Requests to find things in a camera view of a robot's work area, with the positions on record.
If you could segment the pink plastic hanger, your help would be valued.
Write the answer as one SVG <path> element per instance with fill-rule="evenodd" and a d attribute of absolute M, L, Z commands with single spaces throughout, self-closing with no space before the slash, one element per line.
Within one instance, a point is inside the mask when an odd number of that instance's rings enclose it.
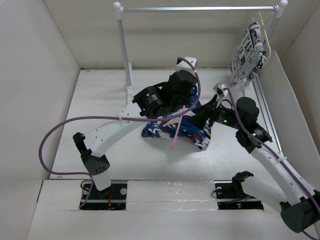
<path fill-rule="evenodd" d="M 172 140 L 172 144 L 170 146 L 170 150 L 173 151 L 174 150 L 174 147 L 178 141 L 178 137 L 179 137 L 179 130 L 180 130 L 180 127 L 181 127 L 181 123 L 182 123 L 182 119 L 183 119 L 183 114 L 179 117 L 179 121 L 177 123 L 177 126 L 176 126 L 176 130 L 175 130 L 175 134 L 174 134 L 174 138 Z"/>

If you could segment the blue white red patterned trousers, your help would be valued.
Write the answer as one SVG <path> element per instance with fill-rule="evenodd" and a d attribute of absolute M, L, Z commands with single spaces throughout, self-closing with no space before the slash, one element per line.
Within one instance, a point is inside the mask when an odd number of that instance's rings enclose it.
<path fill-rule="evenodd" d="M 188 139 L 200 150 L 205 150 L 209 146 L 211 140 L 212 127 L 209 126 L 209 122 L 205 122 L 203 129 L 188 122 L 188 118 L 195 116 L 196 109 L 201 106 L 201 103 L 198 102 L 191 111 L 183 115 L 178 138 Z M 142 129 L 141 136 L 143 138 L 164 138 L 173 140 L 178 122 L 179 118 L 149 122 Z"/>

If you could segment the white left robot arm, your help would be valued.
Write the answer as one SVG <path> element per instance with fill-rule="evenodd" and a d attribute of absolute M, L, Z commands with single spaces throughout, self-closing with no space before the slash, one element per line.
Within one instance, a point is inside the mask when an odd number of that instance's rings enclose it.
<path fill-rule="evenodd" d="M 105 123 L 89 133 L 78 132 L 73 136 L 83 165 L 92 176 L 94 192 L 98 197 L 107 198 L 112 191 L 107 150 L 143 125 L 143 121 L 137 120 L 138 118 L 150 122 L 152 119 L 176 112 L 182 105 L 187 105 L 196 84 L 194 71 L 176 71 L 169 76 L 168 81 L 146 87 L 137 93 L 132 102 L 119 113 L 118 120 Z"/>

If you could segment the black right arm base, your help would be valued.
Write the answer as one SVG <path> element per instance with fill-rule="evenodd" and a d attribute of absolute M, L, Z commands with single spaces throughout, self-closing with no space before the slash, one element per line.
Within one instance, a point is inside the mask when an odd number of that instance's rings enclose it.
<path fill-rule="evenodd" d="M 253 176 L 251 172 L 243 171 L 231 180 L 215 180 L 211 196 L 217 200 L 218 210 L 264 210 L 263 203 L 242 188 L 242 182 Z"/>

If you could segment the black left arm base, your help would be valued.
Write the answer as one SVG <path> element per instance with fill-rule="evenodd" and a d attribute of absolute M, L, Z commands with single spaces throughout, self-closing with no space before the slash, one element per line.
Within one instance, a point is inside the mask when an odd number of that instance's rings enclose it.
<path fill-rule="evenodd" d="M 88 211 L 124 211 L 126 210 L 128 182 L 114 181 L 111 187 L 99 191 L 93 185 L 91 192 L 91 182 L 83 180 L 80 184 L 81 199 L 79 203 L 80 210 Z"/>

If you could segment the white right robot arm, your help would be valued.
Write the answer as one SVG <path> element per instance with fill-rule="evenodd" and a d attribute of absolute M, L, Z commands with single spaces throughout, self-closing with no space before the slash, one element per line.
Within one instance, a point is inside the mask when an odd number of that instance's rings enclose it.
<path fill-rule="evenodd" d="M 258 124 L 259 109 L 249 97 L 229 101 L 231 108 L 218 103 L 218 96 L 197 107 L 189 123 L 202 129 L 219 123 L 236 129 L 238 143 L 272 176 L 281 192 L 258 180 L 249 171 L 238 172 L 231 179 L 231 191 L 237 197 L 250 195 L 269 204 L 285 225 L 295 233 L 304 233 L 320 220 L 320 192 L 293 169 L 286 157 L 275 152 L 268 142 L 269 133 Z"/>

